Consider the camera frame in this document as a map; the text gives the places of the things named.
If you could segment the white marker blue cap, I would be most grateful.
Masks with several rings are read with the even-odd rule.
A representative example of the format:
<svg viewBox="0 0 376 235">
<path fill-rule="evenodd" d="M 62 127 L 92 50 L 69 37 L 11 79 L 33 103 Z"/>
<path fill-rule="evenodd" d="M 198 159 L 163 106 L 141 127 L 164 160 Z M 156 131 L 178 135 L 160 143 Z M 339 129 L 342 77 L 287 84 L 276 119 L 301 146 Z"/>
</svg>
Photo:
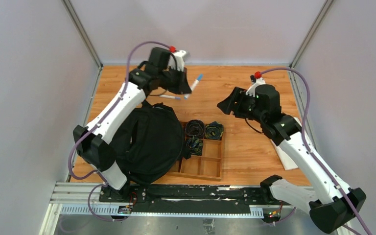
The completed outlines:
<svg viewBox="0 0 376 235">
<path fill-rule="evenodd" d="M 193 93 L 193 91 L 195 90 L 195 88 L 198 86 L 198 84 L 200 83 L 200 81 L 202 80 L 203 78 L 203 74 L 200 74 L 196 79 L 195 81 L 192 83 L 192 85 L 190 86 L 190 89 L 191 89 L 191 93 L 189 94 L 185 94 L 184 95 L 184 99 L 188 99 L 190 97 L 190 95 Z"/>
</svg>

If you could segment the white marker grey cap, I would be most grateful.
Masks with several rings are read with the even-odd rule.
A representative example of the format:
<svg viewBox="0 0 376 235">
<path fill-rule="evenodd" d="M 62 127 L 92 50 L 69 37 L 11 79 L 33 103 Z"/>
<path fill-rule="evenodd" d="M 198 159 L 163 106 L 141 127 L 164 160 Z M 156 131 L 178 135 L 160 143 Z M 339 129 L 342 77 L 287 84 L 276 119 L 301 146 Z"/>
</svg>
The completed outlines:
<svg viewBox="0 0 376 235">
<path fill-rule="evenodd" d="M 159 97 L 161 98 L 168 98 L 168 99 L 176 99 L 176 100 L 181 100 L 181 98 L 179 96 L 173 96 L 173 95 L 160 95 Z"/>
</svg>

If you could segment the black fabric backpack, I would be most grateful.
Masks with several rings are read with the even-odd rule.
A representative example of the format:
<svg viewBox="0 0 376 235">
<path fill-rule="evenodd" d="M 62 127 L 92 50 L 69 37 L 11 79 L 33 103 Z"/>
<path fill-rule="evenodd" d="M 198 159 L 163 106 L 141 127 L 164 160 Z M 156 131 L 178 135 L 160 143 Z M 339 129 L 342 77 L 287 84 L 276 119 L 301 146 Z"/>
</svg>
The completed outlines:
<svg viewBox="0 0 376 235">
<path fill-rule="evenodd" d="M 167 174 L 177 161 L 189 159 L 185 132 L 174 110 L 163 103 L 135 108 L 109 144 L 126 177 L 149 185 Z"/>
</svg>

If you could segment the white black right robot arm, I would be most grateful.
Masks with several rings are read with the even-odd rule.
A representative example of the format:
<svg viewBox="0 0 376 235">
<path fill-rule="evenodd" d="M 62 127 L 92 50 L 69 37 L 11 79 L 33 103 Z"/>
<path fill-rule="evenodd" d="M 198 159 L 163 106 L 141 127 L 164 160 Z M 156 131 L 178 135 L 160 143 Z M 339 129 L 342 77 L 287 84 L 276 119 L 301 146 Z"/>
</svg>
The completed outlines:
<svg viewBox="0 0 376 235">
<path fill-rule="evenodd" d="M 302 125 L 282 112 L 280 93 L 264 79 L 255 79 L 248 89 L 235 87 L 217 104 L 226 115 L 257 121 L 263 134 L 288 155 L 308 178 L 313 191 L 273 175 L 260 183 L 260 198 L 266 204 L 282 201 L 307 213 L 316 227 L 326 234 L 336 231 L 360 212 L 366 194 L 351 188 L 311 150 Z"/>
</svg>

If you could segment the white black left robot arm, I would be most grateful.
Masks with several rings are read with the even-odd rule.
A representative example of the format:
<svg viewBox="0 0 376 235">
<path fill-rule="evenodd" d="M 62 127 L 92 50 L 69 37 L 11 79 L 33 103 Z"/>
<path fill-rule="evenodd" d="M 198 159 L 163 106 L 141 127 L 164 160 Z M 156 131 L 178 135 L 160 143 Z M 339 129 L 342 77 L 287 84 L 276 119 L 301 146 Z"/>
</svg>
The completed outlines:
<svg viewBox="0 0 376 235">
<path fill-rule="evenodd" d="M 152 93 L 162 88 L 174 94 L 190 94 L 185 60 L 186 50 L 157 43 L 149 58 L 131 69 L 126 65 L 126 77 L 120 90 L 101 113 L 85 126 L 78 125 L 73 131 L 74 146 L 70 151 L 68 168 L 72 171 L 72 157 L 78 154 L 93 167 L 112 187 L 111 195 L 118 202 L 130 197 L 130 188 L 125 186 L 128 178 L 116 161 L 110 143 L 115 132 L 123 125 L 132 111 Z"/>
</svg>

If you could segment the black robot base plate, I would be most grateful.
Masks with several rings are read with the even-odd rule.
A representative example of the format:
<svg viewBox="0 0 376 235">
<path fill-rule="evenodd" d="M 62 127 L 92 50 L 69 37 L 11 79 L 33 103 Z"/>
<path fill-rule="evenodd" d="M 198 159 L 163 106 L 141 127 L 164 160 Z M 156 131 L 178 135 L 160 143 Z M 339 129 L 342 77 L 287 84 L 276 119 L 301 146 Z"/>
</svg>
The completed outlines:
<svg viewBox="0 0 376 235">
<path fill-rule="evenodd" d="M 287 208 L 280 201 L 267 201 L 260 187 L 229 185 L 131 185 L 127 194 L 111 187 L 103 188 L 99 202 L 133 203 L 135 212 L 246 214 L 251 206 Z"/>
</svg>

